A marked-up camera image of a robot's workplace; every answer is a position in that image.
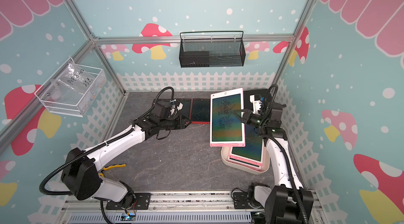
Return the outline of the red writing tablet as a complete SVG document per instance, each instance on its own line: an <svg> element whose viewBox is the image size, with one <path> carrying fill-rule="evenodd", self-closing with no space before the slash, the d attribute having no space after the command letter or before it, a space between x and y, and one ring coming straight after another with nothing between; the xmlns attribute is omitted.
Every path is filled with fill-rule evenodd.
<svg viewBox="0 0 404 224"><path fill-rule="evenodd" d="M192 100L190 120L193 124L210 123L210 99L194 98Z"/></svg>
<svg viewBox="0 0 404 224"><path fill-rule="evenodd" d="M169 118L177 118L180 116L184 116L185 118L190 119L191 99L182 98L176 100L180 101L183 104L183 108L181 110L173 110L171 109L171 105L169 102L169 108L170 108Z"/></svg>

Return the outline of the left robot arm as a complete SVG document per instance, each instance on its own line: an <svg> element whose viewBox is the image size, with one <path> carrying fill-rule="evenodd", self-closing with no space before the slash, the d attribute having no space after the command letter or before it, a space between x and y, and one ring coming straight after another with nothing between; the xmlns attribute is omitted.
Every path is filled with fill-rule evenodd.
<svg viewBox="0 0 404 224"><path fill-rule="evenodd" d="M190 120L180 115L183 104L173 99L170 104L154 102L150 110L121 133L100 144L81 150L71 150L64 165L55 169L39 185L44 195L73 195L78 200L95 198L112 201L126 209L136 202L134 191L122 181L114 181L102 176L106 165L133 146L140 144L160 131L185 129Z"/></svg>

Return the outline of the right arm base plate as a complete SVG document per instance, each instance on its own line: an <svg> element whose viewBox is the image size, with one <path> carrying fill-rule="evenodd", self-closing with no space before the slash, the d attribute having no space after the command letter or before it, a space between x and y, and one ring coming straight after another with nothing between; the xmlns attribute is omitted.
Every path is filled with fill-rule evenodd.
<svg viewBox="0 0 404 224"><path fill-rule="evenodd" d="M231 194L235 209L263 209L261 205L255 205L248 198L248 193L236 191Z"/></svg>

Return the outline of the white plastic storage box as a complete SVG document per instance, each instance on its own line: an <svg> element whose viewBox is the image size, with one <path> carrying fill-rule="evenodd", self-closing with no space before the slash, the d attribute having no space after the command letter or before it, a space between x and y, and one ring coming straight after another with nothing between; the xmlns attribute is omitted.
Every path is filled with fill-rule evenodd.
<svg viewBox="0 0 404 224"><path fill-rule="evenodd" d="M222 162L252 174L260 175L270 166L270 157L264 141L258 136L257 129L245 127L245 147L222 147Z"/></svg>

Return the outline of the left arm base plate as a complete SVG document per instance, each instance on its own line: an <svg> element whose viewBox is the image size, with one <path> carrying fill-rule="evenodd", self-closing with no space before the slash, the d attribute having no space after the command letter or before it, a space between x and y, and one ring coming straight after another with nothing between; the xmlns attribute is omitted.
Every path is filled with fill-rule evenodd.
<svg viewBox="0 0 404 224"><path fill-rule="evenodd" d="M147 210L150 204L151 193L146 192L136 192L134 193L135 199L131 205L123 208L119 203L109 201L106 204L107 210Z"/></svg>

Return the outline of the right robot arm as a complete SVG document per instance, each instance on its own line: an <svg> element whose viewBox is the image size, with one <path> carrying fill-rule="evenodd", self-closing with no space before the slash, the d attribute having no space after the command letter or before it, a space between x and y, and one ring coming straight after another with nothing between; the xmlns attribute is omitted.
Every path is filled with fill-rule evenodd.
<svg viewBox="0 0 404 224"><path fill-rule="evenodd" d="M252 183L248 203L263 207L267 224L307 224L314 203L312 192L299 180L289 153L289 141L280 117L285 107L268 95L251 95L252 109L243 109L239 120L257 130L269 154L275 184Z"/></svg>

